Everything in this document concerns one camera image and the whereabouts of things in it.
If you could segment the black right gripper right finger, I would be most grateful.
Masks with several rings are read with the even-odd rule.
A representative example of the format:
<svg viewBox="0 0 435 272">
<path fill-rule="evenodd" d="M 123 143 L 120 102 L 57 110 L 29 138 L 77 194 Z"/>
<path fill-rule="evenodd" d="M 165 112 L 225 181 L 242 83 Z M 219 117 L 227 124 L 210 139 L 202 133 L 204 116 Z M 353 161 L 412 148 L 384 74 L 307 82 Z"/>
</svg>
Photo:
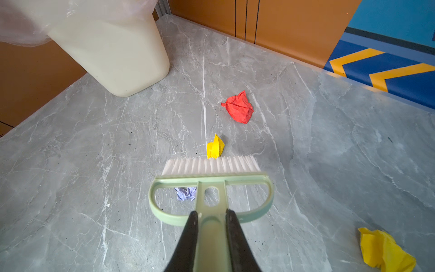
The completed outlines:
<svg viewBox="0 0 435 272">
<path fill-rule="evenodd" d="M 233 272 L 261 272 L 254 258 L 237 215 L 227 209 L 225 215 L 226 234 Z"/>
</svg>

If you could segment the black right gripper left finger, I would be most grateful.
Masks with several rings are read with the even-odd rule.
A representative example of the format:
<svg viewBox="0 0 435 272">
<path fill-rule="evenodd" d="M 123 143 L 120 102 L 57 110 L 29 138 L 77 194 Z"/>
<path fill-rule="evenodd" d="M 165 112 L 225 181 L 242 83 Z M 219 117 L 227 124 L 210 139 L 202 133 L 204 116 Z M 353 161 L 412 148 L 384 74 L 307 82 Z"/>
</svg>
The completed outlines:
<svg viewBox="0 0 435 272">
<path fill-rule="evenodd" d="M 192 211 L 164 272 L 192 272 L 198 239 L 198 213 Z"/>
</svg>

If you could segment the green hand brush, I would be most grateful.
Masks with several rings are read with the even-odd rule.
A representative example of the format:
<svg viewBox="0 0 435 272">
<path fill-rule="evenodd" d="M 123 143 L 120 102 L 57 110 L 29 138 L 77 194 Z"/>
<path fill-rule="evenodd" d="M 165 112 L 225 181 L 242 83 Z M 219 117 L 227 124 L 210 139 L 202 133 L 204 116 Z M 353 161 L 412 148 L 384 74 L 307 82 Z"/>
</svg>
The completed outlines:
<svg viewBox="0 0 435 272">
<path fill-rule="evenodd" d="M 193 272 L 232 272 L 225 225 L 226 210 L 232 210 L 227 188 L 240 185 L 268 188 L 267 198 L 260 207 L 235 212 L 241 225 L 264 216 L 274 199 L 274 184 L 253 156 L 171 159 L 151 184 L 148 201 L 153 214 L 163 223 L 183 228 L 189 215 L 164 212 L 157 205 L 155 193 L 165 188 L 197 187 L 194 211 L 198 213 L 198 239 Z"/>
</svg>

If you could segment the lilac crumpled paper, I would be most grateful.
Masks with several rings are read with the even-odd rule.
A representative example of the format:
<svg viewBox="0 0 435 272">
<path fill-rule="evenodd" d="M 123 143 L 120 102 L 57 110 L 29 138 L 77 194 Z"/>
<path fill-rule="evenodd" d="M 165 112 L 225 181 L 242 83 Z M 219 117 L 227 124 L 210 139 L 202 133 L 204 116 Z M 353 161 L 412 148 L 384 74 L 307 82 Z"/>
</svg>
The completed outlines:
<svg viewBox="0 0 435 272">
<path fill-rule="evenodd" d="M 179 201 L 193 201 L 196 199 L 197 187 L 175 188 L 175 191 Z"/>
</svg>

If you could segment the small red crumpled paper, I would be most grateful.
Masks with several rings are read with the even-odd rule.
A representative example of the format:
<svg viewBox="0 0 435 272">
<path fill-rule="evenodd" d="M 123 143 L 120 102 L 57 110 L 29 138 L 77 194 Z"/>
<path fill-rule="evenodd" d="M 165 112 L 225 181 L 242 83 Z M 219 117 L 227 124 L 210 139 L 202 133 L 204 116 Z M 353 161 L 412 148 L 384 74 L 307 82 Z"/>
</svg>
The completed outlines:
<svg viewBox="0 0 435 272">
<path fill-rule="evenodd" d="M 229 97 L 221 106 L 227 110 L 236 122 L 242 124 L 247 124 L 254 113 L 253 106 L 248 101 L 245 90 L 238 95 Z"/>
</svg>

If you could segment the yellow folded paper scrap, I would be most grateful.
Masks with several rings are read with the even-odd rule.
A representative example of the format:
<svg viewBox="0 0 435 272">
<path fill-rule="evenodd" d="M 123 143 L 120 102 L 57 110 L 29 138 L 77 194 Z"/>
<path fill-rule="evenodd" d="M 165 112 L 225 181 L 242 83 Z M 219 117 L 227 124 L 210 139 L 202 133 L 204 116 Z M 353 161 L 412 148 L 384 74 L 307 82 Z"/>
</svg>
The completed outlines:
<svg viewBox="0 0 435 272">
<path fill-rule="evenodd" d="M 225 144 L 216 134 L 214 141 L 207 144 L 207 158 L 217 159 L 222 155 Z"/>
</svg>

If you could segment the yellow crumpled paper ball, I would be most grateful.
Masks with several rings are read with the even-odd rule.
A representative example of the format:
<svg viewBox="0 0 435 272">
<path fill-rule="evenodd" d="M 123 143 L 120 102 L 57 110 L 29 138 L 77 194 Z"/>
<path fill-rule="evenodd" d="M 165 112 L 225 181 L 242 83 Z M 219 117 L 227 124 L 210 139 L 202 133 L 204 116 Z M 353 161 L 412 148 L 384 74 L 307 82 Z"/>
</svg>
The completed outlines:
<svg viewBox="0 0 435 272">
<path fill-rule="evenodd" d="M 412 272 L 416 266 L 414 256 L 405 252 L 387 232 L 359 228 L 360 249 L 364 262 L 382 272 Z"/>
</svg>

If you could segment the cream trash bin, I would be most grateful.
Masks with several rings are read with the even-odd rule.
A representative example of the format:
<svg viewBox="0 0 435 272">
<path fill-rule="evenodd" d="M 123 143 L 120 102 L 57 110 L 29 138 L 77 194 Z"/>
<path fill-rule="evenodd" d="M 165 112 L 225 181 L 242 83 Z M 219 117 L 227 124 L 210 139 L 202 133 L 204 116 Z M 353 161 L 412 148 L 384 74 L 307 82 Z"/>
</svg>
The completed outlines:
<svg viewBox="0 0 435 272">
<path fill-rule="evenodd" d="M 164 79 L 169 58 L 156 1 L 66 1 L 48 36 L 111 94 L 134 95 Z"/>
</svg>

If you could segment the aluminium corner post left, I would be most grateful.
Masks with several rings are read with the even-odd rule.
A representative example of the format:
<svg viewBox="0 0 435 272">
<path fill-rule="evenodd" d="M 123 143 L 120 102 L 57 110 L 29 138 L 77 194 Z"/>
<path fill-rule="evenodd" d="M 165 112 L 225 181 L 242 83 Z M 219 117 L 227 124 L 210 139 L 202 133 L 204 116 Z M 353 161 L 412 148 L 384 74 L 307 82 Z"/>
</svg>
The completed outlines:
<svg viewBox="0 0 435 272">
<path fill-rule="evenodd" d="M 168 0 L 158 0 L 155 6 L 155 11 L 158 18 L 162 18 L 166 14 L 171 15 L 171 9 Z"/>
</svg>

